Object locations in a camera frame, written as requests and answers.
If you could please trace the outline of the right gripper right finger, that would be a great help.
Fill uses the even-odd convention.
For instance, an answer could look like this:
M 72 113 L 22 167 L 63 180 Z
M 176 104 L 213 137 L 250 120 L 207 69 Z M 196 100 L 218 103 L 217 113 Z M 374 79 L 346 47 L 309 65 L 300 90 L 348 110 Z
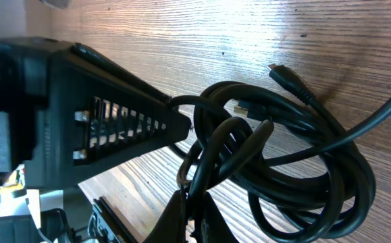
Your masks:
M 238 243 L 209 193 L 192 206 L 181 189 L 173 193 L 158 222 L 144 243 L 185 243 L 186 226 L 194 222 L 191 237 L 200 243 Z

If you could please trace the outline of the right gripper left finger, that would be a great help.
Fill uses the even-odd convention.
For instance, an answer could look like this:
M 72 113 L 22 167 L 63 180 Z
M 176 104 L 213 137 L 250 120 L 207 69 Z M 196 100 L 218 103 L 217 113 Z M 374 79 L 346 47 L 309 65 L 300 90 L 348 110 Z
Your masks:
M 45 53 L 47 102 L 25 163 L 31 189 L 64 189 L 188 136 L 166 94 L 80 43 Z

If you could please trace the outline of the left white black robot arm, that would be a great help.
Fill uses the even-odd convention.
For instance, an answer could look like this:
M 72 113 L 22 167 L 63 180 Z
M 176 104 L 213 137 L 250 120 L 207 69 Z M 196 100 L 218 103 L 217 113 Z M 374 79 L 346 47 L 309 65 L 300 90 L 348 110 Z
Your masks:
M 137 243 L 137 239 L 101 197 L 93 201 L 88 225 L 70 227 L 66 212 L 51 209 L 41 213 L 41 228 L 30 215 L 0 217 L 0 243 L 102 242 Z

